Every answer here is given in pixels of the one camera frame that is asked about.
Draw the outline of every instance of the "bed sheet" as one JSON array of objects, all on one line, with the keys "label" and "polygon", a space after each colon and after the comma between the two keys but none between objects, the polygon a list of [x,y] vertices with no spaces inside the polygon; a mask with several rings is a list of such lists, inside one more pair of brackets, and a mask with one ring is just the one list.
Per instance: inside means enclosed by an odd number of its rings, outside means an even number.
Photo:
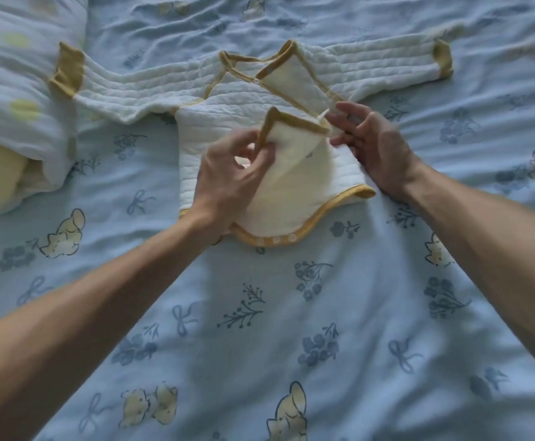
[{"label": "bed sheet", "polygon": [[[535,208],[535,0],[90,0],[86,51],[126,73],[449,21],[450,80],[367,102],[436,169]],[[80,119],[65,186],[0,216],[0,317],[175,222],[173,118]],[[54,244],[62,224],[79,234]],[[281,424],[304,441],[535,440],[535,360],[380,193],[294,246],[211,247],[37,440],[264,441]]]}]

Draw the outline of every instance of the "person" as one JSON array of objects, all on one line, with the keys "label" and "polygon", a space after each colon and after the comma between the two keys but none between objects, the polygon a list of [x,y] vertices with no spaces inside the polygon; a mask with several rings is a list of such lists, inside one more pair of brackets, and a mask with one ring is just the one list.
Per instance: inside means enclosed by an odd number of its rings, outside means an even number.
[{"label": "person", "polygon": [[[383,192],[421,214],[535,356],[535,212],[435,171],[370,108],[337,109],[327,119],[343,134],[331,144],[349,145]],[[190,212],[174,226],[0,319],[0,440],[32,438],[246,209],[275,158],[273,145],[254,157],[256,138],[257,130],[241,130],[208,149]],[[243,168],[234,156],[252,162]]]}]

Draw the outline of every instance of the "pillow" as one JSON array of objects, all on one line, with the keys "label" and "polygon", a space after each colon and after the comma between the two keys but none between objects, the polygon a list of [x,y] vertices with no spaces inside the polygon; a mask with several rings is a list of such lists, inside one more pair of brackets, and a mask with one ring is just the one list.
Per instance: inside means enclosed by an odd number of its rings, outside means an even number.
[{"label": "pillow", "polygon": [[61,187],[73,164],[75,109],[47,82],[86,23],[87,0],[0,0],[0,213]]}]

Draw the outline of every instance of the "bed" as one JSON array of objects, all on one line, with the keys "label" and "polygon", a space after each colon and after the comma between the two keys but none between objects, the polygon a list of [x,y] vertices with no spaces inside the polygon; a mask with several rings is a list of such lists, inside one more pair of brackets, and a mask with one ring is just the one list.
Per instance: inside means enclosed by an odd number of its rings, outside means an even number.
[{"label": "bed", "polygon": [[[456,25],[453,77],[366,102],[436,169],[535,208],[535,0],[89,3],[85,51],[118,73]],[[177,133],[168,113],[79,111],[65,185],[0,215],[0,317],[176,221]],[[378,192],[299,244],[211,247],[37,440],[275,441],[282,425],[299,441],[535,440],[535,360]]]}]

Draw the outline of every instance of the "white baby clothing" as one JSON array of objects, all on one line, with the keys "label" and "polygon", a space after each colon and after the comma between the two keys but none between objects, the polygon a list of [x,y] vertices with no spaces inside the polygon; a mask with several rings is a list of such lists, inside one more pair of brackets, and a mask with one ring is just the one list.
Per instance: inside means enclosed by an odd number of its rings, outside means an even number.
[{"label": "white baby clothing", "polygon": [[81,106],[121,123],[150,112],[174,114],[180,215],[192,204],[208,146],[232,129],[264,124],[263,137],[276,143],[276,164],[233,232],[249,244],[275,246],[298,242],[330,208],[375,194],[349,148],[327,145],[326,110],[339,100],[452,72],[448,44],[412,34],[327,47],[289,40],[269,58],[220,51],[126,75],[62,43],[51,82]]}]

